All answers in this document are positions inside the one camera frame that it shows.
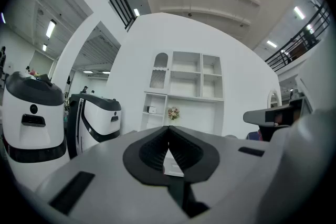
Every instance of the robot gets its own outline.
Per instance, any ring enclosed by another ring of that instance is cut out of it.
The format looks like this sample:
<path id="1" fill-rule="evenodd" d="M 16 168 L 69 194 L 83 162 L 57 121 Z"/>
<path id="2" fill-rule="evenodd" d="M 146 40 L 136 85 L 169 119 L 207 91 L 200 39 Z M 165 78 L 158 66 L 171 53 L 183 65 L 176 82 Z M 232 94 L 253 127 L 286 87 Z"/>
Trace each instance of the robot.
<path id="1" fill-rule="evenodd" d="M 67 127 L 70 158 L 120 134 L 121 107 L 115 99 L 93 94 L 73 94 Z"/>
<path id="2" fill-rule="evenodd" d="M 63 130 L 62 91 L 46 77 L 14 72 L 3 99 L 3 141 L 18 182 L 35 190 L 69 159 Z"/>

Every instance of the fluorescent light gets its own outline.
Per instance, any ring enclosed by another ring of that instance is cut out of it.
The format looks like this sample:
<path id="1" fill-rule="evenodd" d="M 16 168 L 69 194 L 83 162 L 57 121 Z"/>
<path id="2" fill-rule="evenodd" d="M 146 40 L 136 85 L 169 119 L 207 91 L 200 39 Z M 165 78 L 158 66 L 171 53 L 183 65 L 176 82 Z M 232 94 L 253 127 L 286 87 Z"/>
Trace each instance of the fluorescent light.
<path id="1" fill-rule="evenodd" d="M 51 20 L 50 23 L 49 23 L 49 26 L 48 26 L 48 30 L 47 30 L 47 37 L 51 37 L 51 33 L 53 32 L 53 29 L 56 25 L 56 22 L 54 20 Z"/>
<path id="2" fill-rule="evenodd" d="M 302 11 L 298 7 L 295 7 L 294 11 L 300 16 L 302 20 L 305 18 L 305 15 L 302 13 Z"/>
<path id="3" fill-rule="evenodd" d="M 273 46 L 273 47 L 277 47 L 277 45 L 275 45 L 272 41 L 267 41 L 267 44 L 270 44 L 271 46 Z"/>
<path id="4" fill-rule="evenodd" d="M 307 29 L 309 30 L 309 32 L 310 32 L 311 34 L 314 33 L 314 29 L 311 27 L 311 25 L 307 25 Z"/>
<path id="5" fill-rule="evenodd" d="M 4 22 L 4 24 L 6 23 L 5 21 L 5 17 L 4 17 L 4 14 L 1 12 L 1 18 L 2 18 L 2 21 Z"/>
<path id="6" fill-rule="evenodd" d="M 137 8 L 134 9 L 134 13 L 135 13 L 135 15 L 140 16 L 140 13 L 139 13 Z"/>

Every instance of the white shelf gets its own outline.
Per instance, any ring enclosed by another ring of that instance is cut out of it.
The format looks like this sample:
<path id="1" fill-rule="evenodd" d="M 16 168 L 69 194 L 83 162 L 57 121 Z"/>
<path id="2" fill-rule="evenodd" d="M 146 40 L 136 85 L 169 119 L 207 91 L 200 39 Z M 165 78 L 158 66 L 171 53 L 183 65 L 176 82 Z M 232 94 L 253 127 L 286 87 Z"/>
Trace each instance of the white shelf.
<path id="1" fill-rule="evenodd" d="M 170 75 L 174 79 L 198 80 L 201 77 L 201 72 L 171 71 Z"/>
<path id="2" fill-rule="evenodd" d="M 172 70 L 186 72 L 201 72 L 201 54 L 194 52 L 173 52 Z"/>
<path id="3" fill-rule="evenodd" d="M 198 102 L 208 102 L 208 103 L 223 102 L 223 98 L 191 97 L 177 94 L 168 94 L 168 96 L 176 99 L 184 99 Z"/>
<path id="4" fill-rule="evenodd" d="M 202 97 L 223 98 L 223 79 L 222 76 L 213 74 L 203 74 Z"/>
<path id="5" fill-rule="evenodd" d="M 159 113 L 153 114 L 153 113 L 143 112 L 143 114 L 146 114 L 149 116 L 163 117 L 163 114 L 159 114 Z"/>
<path id="6" fill-rule="evenodd" d="M 201 73 L 171 71 L 170 93 L 190 97 L 201 97 Z"/>
<path id="7" fill-rule="evenodd" d="M 222 68 L 218 56 L 203 55 L 203 74 L 222 75 Z"/>

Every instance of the white column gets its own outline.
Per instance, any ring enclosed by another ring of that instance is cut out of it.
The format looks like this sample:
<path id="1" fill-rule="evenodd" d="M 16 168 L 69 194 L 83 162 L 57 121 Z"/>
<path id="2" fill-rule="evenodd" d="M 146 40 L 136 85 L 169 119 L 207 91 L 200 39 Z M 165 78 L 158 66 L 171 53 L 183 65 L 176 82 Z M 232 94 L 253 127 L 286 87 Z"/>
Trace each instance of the white column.
<path id="1" fill-rule="evenodd" d="M 57 60 L 53 61 L 52 65 L 51 65 L 51 68 L 50 68 L 50 71 L 49 71 L 49 74 L 48 74 L 49 79 L 52 78 L 52 75 L 54 74 L 56 65 L 57 65 Z"/>
<path id="2" fill-rule="evenodd" d="M 68 76 L 80 49 L 91 34 L 92 30 L 97 26 L 100 21 L 99 18 L 100 16 L 96 13 L 87 17 L 74 32 L 59 57 L 51 82 L 60 87 L 62 91 L 65 90 Z"/>

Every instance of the black vent slot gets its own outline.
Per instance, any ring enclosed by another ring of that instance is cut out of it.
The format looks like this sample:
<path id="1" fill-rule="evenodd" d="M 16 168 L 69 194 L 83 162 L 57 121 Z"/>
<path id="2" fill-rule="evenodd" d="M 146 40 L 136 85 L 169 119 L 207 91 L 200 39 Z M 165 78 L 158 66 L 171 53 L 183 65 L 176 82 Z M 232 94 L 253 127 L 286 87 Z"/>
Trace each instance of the black vent slot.
<path id="1" fill-rule="evenodd" d="M 21 123 L 25 126 L 33 126 L 33 127 L 46 126 L 46 122 L 44 121 L 43 117 L 27 115 L 27 114 L 23 114 Z"/>
<path id="2" fill-rule="evenodd" d="M 182 171 L 194 166 L 203 157 L 203 150 L 174 131 L 170 131 L 169 149 Z"/>
<path id="3" fill-rule="evenodd" d="M 168 151 L 166 132 L 145 143 L 139 152 L 140 159 L 150 168 L 163 172 L 163 161 Z"/>
<path id="4" fill-rule="evenodd" d="M 49 204 L 61 213 L 69 214 L 93 178 L 94 174 L 79 172 Z"/>

